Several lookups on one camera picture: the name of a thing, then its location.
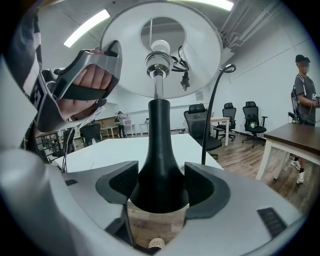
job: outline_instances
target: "lamp shade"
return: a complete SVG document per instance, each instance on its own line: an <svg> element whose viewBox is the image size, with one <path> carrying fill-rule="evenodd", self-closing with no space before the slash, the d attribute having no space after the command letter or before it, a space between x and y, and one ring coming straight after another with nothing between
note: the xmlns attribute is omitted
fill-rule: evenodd
<svg viewBox="0 0 320 256"><path fill-rule="evenodd" d="M122 69L119 85L147 97L155 94L154 81L147 75L146 56L151 52L141 39L145 24L151 19L166 17L183 28L185 40L182 58L189 66L187 91L180 84L182 72L173 72L163 81L164 98L177 98L194 93L208 85L220 68L222 42L216 27L199 11L174 1L150 1L134 5L118 13L108 23L100 40L100 50L112 41L120 42ZM171 54L179 57L178 52Z"/></svg>

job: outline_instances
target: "table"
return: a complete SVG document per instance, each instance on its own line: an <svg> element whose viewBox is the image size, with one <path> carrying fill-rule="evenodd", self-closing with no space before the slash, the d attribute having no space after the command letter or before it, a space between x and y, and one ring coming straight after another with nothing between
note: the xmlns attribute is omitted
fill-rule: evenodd
<svg viewBox="0 0 320 256"><path fill-rule="evenodd" d="M139 126L140 126L140 131L141 131L141 137L143 136L142 126L146 126L146 129L148 130L148 134L149 134L149 123L148 122L139 123Z"/></svg>
<svg viewBox="0 0 320 256"><path fill-rule="evenodd" d="M217 122L226 122L225 124L225 142L224 145L228 146L228 141L229 141L229 117L211 117L210 118L210 124L211 123L217 123Z"/></svg>
<svg viewBox="0 0 320 256"><path fill-rule="evenodd" d="M130 129L131 129L131 136L132 136L132 137L134 136L134 133L135 133L135 135L137 135L136 126L135 126L135 124L134 124L134 123L124 124L123 126L124 126L124 127L128 127L128 126L130 126Z"/></svg>
<svg viewBox="0 0 320 256"><path fill-rule="evenodd" d="M262 162L256 175L257 180L264 176L271 148L283 150L281 162L272 172L275 179L279 177L287 152L320 165L320 127L287 123L264 134L266 139Z"/></svg>
<svg viewBox="0 0 320 256"><path fill-rule="evenodd" d="M109 137L108 129L111 129L112 138L114 139L114 130L113 128L118 128L118 126L106 126L104 128L101 128L101 130L106 130L106 135Z"/></svg>
<svg viewBox="0 0 320 256"><path fill-rule="evenodd" d="M201 164L202 147L189 134L171 135L173 153L179 166L185 162ZM148 137L106 139L67 155L68 173L110 166L124 161L139 161L139 171L146 160ZM205 164L223 168L206 153ZM63 157L55 160L62 167Z"/></svg>

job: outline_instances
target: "wooden floor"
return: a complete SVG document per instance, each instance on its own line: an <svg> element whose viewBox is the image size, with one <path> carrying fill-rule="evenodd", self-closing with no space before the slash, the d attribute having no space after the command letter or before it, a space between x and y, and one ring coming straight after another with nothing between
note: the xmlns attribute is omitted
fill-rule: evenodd
<svg viewBox="0 0 320 256"><path fill-rule="evenodd" d="M234 142L229 141L227 147L223 145L212 153L218 154L217 162L225 171L254 179L263 157L264 147L258 144L252 148L249 141L242 144L241 141L245 138L237 134ZM298 171L290 164L291 159L287 154L284 168L278 179L274 180L271 172L280 163L279 152L281 150L272 149L267 174L262 182L290 201L302 213L307 213L320 191L320 166L307 162L304 184L297 184ZM153 238L160 237L165 243L170 242L183 228L186 209L187 206L172 213L154 214L142 211L129 202L128 215L135 242L145 248L148 248Z"/></svg>

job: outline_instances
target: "hand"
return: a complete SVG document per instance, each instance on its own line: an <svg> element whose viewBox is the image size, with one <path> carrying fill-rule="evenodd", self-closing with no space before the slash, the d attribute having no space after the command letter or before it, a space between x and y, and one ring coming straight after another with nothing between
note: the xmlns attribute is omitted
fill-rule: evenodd
<svg viewBox="0 0 320 256"><path fill-rule="evenodd" d="M99 50L91 50L90 53L104 54L103 51ZM76 86L105 90L111 78L112 75L108 71L95 64L90 64L74 79L73 84ZM77 116L78 119L88 117L96 109L96 107L94 107L95 102L95 100L73 100L65 98L56 101L61 115L65 120L79 113L81 113L81 117Z"/></svg>

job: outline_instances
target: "ceiling light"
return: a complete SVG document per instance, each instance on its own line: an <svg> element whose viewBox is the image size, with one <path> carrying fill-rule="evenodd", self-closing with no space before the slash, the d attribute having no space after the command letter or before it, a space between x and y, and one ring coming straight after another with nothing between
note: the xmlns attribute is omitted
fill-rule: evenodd
<svg viewBox="0 0 320 256"><path fill-rule="evenodd" d="M84 33L88 32L95 25L99 24L109 17L110 14L107 10L104 9L100 11L99 13L88 19L85 23L83 23L76 31L74 31L72 35L70 35L70 37L64 42L64 45L70 48L80 37L83 36Z"/></svg>
<svg viewBox="0 0 320 256"><path fill-rule="evenodd" d="M231 11L232 7L234 6L233 2L227 0L178 0L180 2L183 1L190 1L190 2L197 2L202 4L208 4L212 6L217 6L227 11Z"/></svg>

